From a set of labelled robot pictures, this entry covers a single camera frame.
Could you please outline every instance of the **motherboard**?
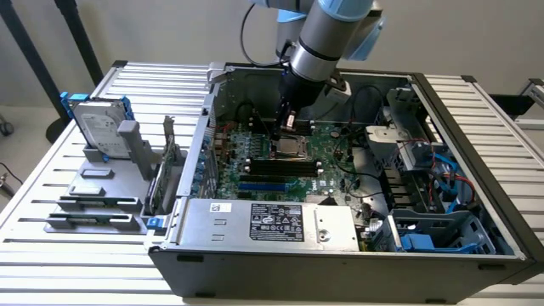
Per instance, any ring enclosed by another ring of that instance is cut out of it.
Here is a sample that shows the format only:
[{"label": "motherboard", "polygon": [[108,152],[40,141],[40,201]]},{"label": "motherboard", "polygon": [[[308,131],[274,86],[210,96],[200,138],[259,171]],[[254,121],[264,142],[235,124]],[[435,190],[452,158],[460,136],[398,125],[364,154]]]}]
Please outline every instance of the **motherboard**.
[{"label": "motherboard", "polygon": [[334,160],[354,169],[348,144],[339,142],[342,126],[312,123],[304,135],[286,135],[276,142],[259,132],[231,123],[216,134],[218,198],[307,203],[334,198],[339,205],[360,204],[346,193],[358,177],[343,172]]}]

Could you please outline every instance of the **capacitor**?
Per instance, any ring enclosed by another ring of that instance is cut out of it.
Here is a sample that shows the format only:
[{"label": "capacitor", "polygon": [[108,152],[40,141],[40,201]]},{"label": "capacitor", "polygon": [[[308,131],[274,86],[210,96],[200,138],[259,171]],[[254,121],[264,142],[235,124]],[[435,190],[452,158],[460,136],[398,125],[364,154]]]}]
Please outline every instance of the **capacitor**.
[{"label": "capacitor", "polygon": [[339,131],[332,131],[332,132],[330,133],[330,135],[331,135],[331,137],[332,137],[334,139],[338,139],[338,138],[340,137],[340,132],[339,132]]}]

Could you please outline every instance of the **black metal frame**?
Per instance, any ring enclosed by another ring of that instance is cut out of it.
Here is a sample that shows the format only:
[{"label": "black metal frame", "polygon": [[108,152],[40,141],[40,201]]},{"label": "black metal frame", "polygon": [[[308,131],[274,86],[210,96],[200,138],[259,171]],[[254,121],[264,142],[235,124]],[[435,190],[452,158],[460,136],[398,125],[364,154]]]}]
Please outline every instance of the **black metal frame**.
[{"label": "black metal frame", "polygon": [[60,13],[63,14],[64,20],[67,21],[70,32],[76,42],[83,61],[86,62],[92,82],[95,83],[95,86],[99,86],[99,83],[104,78],[104,74],[103,70],[100,69],[100,64],[96,59],[95,50],[92,49],[82,18],[79,17],[76,0],[55,0],[55,3]]},{"label": "black metal frame", "polygon": [[51,100],[51,104],[54,105],[55,110],[58,111],[60,117],[50,125],[48,131],[46,133],[46,136],[50,142],[52,143],[60,136],[60,133],[67,127],[71,118],[67,114],[64,107],[60,104],[60,93],[58,86],[55,84],[54,78],[51,77],[44,61],[42,60],[35,44],[32,43],[27,29],[24,28],[24,25],[20,21],[11,0],[0,0],[0,16],[6,22],[6,25],[18,43],[18,46],[23,52],[24,58],[27,59],[27,62],[31,65],[32,71],[36,75],[36,78],[40,81],[42,87],[44,88],[44,91]]}]

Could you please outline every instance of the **robotic arm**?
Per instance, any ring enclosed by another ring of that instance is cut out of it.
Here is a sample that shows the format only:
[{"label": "robotic arm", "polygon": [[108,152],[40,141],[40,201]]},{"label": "robotic arm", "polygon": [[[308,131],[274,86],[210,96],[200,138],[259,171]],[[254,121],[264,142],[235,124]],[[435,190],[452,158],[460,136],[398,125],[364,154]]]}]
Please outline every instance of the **robotic arm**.
[{"label": "robotic arm", "polygon": [[280,131],[294,130],[300,109],[316,102],[324,87],[350,96],[348,86],[339,73],[335,73],[336,64],[340,58],[356,61],[367,59],[384,26],[384,19],[374,0],[254,2],[282,9],[278,18],[278,47],[284,45],[288,39],[298,37],[295,51],[290,55],[280,80],[275,137]]}]

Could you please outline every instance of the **circuit board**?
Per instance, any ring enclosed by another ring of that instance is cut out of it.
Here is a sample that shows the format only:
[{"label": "circuit board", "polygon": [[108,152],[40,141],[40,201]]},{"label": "circuit board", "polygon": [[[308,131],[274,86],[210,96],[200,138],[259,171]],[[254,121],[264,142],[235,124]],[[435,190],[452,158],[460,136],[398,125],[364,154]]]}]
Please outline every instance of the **circuit board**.
[{"label": "circuit board", "polygon": [[[270,159],[271,142],[268,135],[252,133],[242,125],[238,125],[227,135],[227,140],[222,144],[223,154],[219,156],[219,199],[239,199],[239,192],[243,192],[247,200],[307,201],[315,203],[319,202],[319,199],[332,196],[340,205],[348,204],[346,199],[352,201],[351,197],[346,197],[346,188],[356,177],[339,170],[334,160],[340,127],[334,124],[316,124],[312,136],[304,136],[307,142],[307,157],[304,160],[320,161],[323,172],[318,177],[288,177],[287,187],[282,191],[239,190],[240,176],[247,174],[244,172],[246,159],[248,157],[255,160]],[[343,142],[338,149],[347,152],[347,142]],[[354,169],[354,164],[346,163],[346,158],[342,159],[340,164],[344,168]]]}]

